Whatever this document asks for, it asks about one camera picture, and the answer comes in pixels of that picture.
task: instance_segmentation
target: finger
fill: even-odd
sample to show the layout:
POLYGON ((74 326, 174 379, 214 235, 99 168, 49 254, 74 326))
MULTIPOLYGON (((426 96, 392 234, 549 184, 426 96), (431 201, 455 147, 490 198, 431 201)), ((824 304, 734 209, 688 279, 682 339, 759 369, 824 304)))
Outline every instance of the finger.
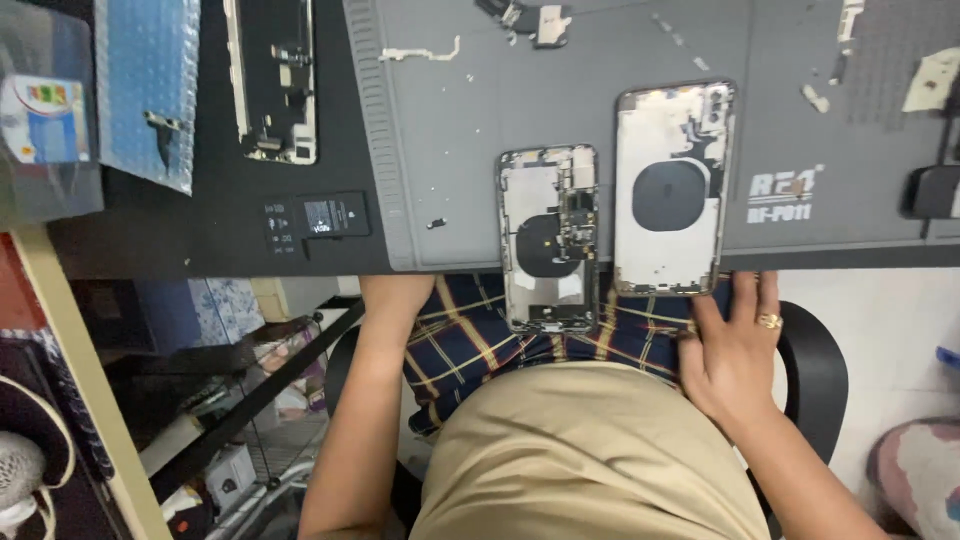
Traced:
POLYGON ((760 300, 756 314, 780 315, 780 290, 777 287, 777 272, 760 272, 760 300))
POLYGON ((696 335, 685 332, 678 336, 677 352, 680 356, 680 380, 684 386, 696 384, 706 376, 704 344, 696 335))
POLYGON ((693 320, 697 322, 697 328, 700 329, 700 335, 704 340, 710 341, 723 333, 727 323, 720 314, 720 308, 717 302, 710 295, 694 296, 690 299, 693 305, 693 320))
POLYGON ((750 327, 756 320, 756 273, 733 273, 733 302, 730 321, 738 327, 750 327))

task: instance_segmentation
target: bubble wrap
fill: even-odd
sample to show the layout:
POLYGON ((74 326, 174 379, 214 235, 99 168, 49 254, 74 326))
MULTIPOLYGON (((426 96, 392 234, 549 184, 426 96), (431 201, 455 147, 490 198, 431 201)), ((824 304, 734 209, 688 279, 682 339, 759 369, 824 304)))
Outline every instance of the bubble wrap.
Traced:
POLYGON ((96 0, 101 162, 191 194, 200 0, 96 0), (145 112, 178 121, 169 168, 145 112))

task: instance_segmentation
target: beige shirt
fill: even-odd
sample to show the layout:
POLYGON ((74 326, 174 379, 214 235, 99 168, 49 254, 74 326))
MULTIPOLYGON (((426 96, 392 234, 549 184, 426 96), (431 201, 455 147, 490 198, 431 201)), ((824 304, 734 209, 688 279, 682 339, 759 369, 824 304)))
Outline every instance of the beige shirt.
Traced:
POLYGON ((635 368, 503 375, 445 423, 413 540, 769 538, 723 434, 635 368))

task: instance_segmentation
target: white cable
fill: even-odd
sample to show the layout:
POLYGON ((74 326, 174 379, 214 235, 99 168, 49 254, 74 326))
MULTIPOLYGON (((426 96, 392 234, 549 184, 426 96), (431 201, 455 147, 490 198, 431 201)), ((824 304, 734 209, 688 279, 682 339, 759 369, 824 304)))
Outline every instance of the white cable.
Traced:
POLYGON ((66 468, 63 469, 63 475, 60 477, 60 481, 53 485, 41 485, 37 490, 40 493, 40 497, 43 499, 43 503, 47 507, 47 511, 44 511, 42 507, 38 507, 36 509, 36 511, 40 514, 40 517, 43 519, 43 525, 47 529, 43 534, 43 540, 54 540, 57 533, 57 512, 54 509, 54 501, 50 496, 50 490, 63 487, 70 480, 70 477, 73 476, 73 469, 77 463, 77 455, 73 449, 73 439, 70 437, 70 430, 67 428, 66 422, 63 422, 63 418, 61 418, 57 413, 57 410, 29 388, 20 384, 16 380, 9 379, 2 375, 0 375, 0 382, 5 382, 6 384, 9 384, 17 390, 23 392, 30 399, 34 400, 37 405, 40 405, 40 408, 43 409, 43 412, 46 412, 47 415, 50 416, 50 419, 54 421, 54 424, 57 425, 57 428, 60 429, 60 434, 63 435, 63 440, 66 442, 66 468))

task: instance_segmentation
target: black office chair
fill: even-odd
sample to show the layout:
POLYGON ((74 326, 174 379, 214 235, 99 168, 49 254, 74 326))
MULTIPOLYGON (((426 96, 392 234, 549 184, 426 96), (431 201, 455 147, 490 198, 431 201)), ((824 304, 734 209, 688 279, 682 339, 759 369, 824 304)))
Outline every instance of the black office chair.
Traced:
MULTIPOLYGON (((784 323, 777 349, 787 376, 784 414, 797 425, 824 463, 829 463, 847 409, 847 364, 827 327, 809 311, 789 302, 781 302, 780 311, 784 323)), ((347 380, 359 333, 359 327, 345 333, 327 361, 325 395, 331 415, 347 380)), ((782 536, 780 523, 749 470, 747 476, 767 518, 770 536, 777 540, 782 536)), ((391 503, 407 530, 417 520, 421 488, 420 481, 398 462, 391 503)))

